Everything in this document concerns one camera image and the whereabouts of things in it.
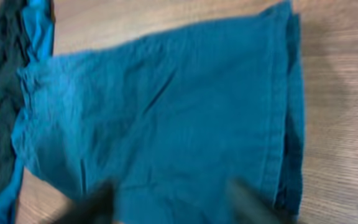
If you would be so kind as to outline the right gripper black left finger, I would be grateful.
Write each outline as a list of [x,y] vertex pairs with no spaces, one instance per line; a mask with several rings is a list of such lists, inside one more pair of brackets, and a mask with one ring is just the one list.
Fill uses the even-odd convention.
[[114,215],[114,186],[101,185],[84,200],[69,208],[53,224],[112,224]]

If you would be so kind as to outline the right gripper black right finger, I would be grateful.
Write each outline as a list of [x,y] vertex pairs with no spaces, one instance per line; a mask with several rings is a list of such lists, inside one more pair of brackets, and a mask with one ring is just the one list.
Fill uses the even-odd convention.
[[290,224],[291,218],[275,210],[245,182],[234,179],[228,185],[234,219],[241,224]]

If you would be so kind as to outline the dark blue denim shorts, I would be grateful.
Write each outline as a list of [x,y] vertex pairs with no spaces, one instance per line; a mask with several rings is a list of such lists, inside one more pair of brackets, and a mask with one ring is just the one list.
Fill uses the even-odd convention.
[[304,145],[291,3],[18,71],[17,156],[72,200],[113,180],[125,223],[232,223],[239,178],[296,217]]

